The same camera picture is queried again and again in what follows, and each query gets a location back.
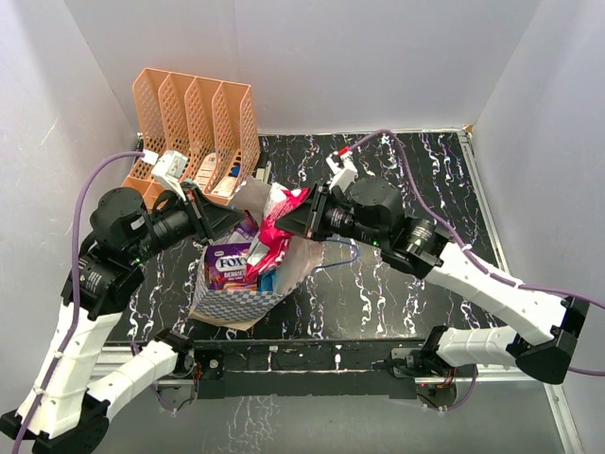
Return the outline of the blue checkered paper bag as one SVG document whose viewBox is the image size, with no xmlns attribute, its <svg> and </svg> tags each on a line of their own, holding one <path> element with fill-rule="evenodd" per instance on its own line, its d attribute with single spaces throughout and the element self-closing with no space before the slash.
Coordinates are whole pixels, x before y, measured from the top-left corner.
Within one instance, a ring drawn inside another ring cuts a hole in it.
<svg viewBox="0 0 605 454">
<path fill-rule="evenodd" d="M 324 244 L 294 236 L 276 221 L 311 200 L 308 187 L 288 189 L 249 179 L 228 202 L 245 219 L 203 250 L 189 317 L 245 331 L 265 317 L 316 271 L 349 265 L 359 257 L 351 240 L 347 260 L 328 262 Z"/>
</svg>

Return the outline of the pink chips bag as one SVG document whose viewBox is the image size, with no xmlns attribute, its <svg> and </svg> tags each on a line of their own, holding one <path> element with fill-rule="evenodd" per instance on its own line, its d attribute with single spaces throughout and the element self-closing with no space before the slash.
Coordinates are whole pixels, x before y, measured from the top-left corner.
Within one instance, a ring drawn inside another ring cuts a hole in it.
<svg viewBox="0 0 605 454">
<path fill-rule="evenodd" d="M 275 222 L 299 207 L 310 193 L 308 187 L 290 190 L 279 183 L 270 186 L 261 223 L 247 256 L 247 278 L 255 282 L 261 273 L 275 270 L 281 264 L 293 235 L 278 229 Z"/>
</svg>

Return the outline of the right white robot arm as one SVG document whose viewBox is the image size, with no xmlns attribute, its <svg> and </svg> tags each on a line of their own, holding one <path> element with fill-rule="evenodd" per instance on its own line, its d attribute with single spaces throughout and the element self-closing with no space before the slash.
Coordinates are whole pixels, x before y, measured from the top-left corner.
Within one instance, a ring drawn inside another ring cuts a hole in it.
<svg viewBox="0 0 605 454">
<path fill-rule="evenodd" d="M 421 349 L 391 354 L 387 365 L 394 373 L 446 375 L 467 365 L 500 365 L 543 383 L 563 383 L 589 302 L 527 289 L 471 258 L 447 230 L 407 215 L 400 191 L 386 181 L 362 179 L 348 194 L 317 185 L 276 225 L 314 241 L 338 235 L 371 245 L 391 268 L 453 291 L 503 323 L 491 329 L 436 326 Z"/>
</svg>

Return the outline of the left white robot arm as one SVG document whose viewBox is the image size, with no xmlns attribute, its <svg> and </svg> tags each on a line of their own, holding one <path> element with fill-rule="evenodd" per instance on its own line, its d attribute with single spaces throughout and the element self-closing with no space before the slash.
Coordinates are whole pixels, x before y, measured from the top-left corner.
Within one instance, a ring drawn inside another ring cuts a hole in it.
<svg viewBox="0 0 605 454">
<path fill-rule="evenodd" d="M 193 185 L 183 197 L 165 190 L 151 209 L 130 187 L 104 194 L 91 214 L 92 232 L 76 244 L 61 292 L 56 331 L 31 391 L 1 417 L 18 450 L 91 453 L 114 416 L 158 379 L 189 375 L 191 340 L 169 328 L 116 370 L 90 380 L 103 346 L 145 280 L 142 266 L 192 237 L 207 245 L 228 234 L 244 213 L 208 201 Z"/>
</svg>

